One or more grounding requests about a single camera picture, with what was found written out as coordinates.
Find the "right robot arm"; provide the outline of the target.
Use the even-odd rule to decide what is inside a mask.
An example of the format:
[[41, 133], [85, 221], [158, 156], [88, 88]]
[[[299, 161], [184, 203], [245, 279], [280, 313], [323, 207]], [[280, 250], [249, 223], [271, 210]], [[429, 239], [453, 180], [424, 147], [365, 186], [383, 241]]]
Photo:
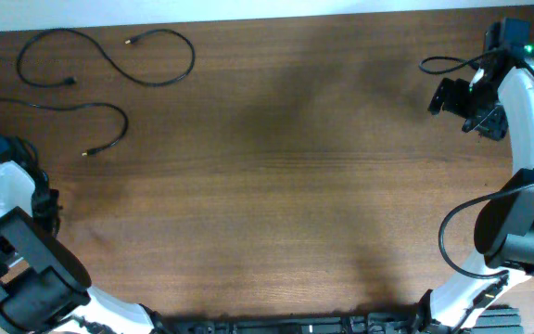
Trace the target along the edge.
[[508, 139], [513, 171], [498, 191], [474, 199], [480, 209], [474, 250], [452, 277], [426, 292], [413, 315], [371, 314], [370, 333], [519, 333], [519, 312], [498, 300], [534, 277], [534, 44], [528, 22], [503, 19], [486, 31], [481, 55], [455, 58], [470, 80], [440, 72], [428, 109], [461, 117], [463, 131]]

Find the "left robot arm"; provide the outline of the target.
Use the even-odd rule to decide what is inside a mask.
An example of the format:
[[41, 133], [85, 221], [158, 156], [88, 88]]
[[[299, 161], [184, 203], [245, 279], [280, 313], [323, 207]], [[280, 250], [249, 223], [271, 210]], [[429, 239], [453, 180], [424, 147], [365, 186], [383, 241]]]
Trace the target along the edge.
[[0, 136], [0, 328], [7, 333], [164, 333], [158, 313], [93, 286], [56, 238], [58, 192], [19, 139]]

